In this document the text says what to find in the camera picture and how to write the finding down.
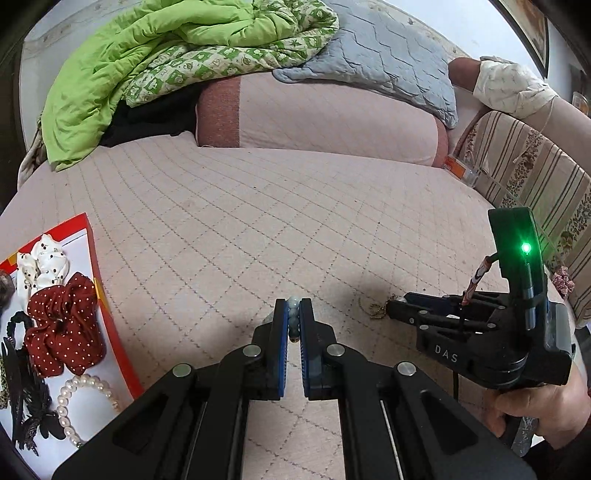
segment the gray quilted pillow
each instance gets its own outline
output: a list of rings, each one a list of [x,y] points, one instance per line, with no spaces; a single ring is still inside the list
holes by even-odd
[[[324,0],[339,16],[328,45],[300,67],[273,71],[276,79],[335,80],[404,100],[457,125],[456,97],[445,51],[386,15],[347,0]]]

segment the black hair clip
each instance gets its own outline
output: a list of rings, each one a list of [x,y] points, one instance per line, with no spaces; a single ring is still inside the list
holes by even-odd
[[[12,441],[23,450],[27,447],[36,455],[35,435],[39,428],[43,438],[49,434],[58,440],[66,438],[64,429],[54,411],[50,411],[51,397],[45,381],[37,374],[25,346],[16,349],[14,330],[17,323],[23,323],[28,329],[33,321],[24,312],[16,313],[8,322],[7,336],[2,344],[2,359],[8,382],[8,396],[12,413]],[[24,418],[24,405],[29,416]]]

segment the metal screw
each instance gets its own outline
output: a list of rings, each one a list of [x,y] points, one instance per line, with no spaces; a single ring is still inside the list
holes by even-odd
[[[331,356],[341,356],[345,353],[345,347],[339,345],[338,343],[333,343],[332,345],[326,347],[326,353]]]
[[[251,343],[250,345],[246,345],[246,347],[242,349],[242,353],[244,353],[245,356],[253,358],[261,354],[261,347]]]
[[[189,373],[191,373],[193,367],[189,364],[178,364],[173,368],[173,375],[175,377],[186,377]]]
[[[417,367],[414,366],[411,362],[400,362],[396,367],[398,373],[404,375],[405,377],[412,377],[415,373],[417,373]]]

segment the picture frame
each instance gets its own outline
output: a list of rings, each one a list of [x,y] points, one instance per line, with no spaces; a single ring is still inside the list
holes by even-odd
[[[548,78],[548,19],[530,0],[490,0],[515,31],[543,78]]]

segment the wall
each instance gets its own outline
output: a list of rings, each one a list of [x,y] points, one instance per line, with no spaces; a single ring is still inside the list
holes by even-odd
[[[99,27],[141,0],[61,0],[25,38],[21,60],[21,123],[33,143],[47,92],[68,56]]]
[[[519,37],[489,0],[385,0],[425,22],[473,58],[495,55],[527,65],[541,76]],[[570,66],[580,64],[553,25],[548,25],[548,83],[571,101]]]

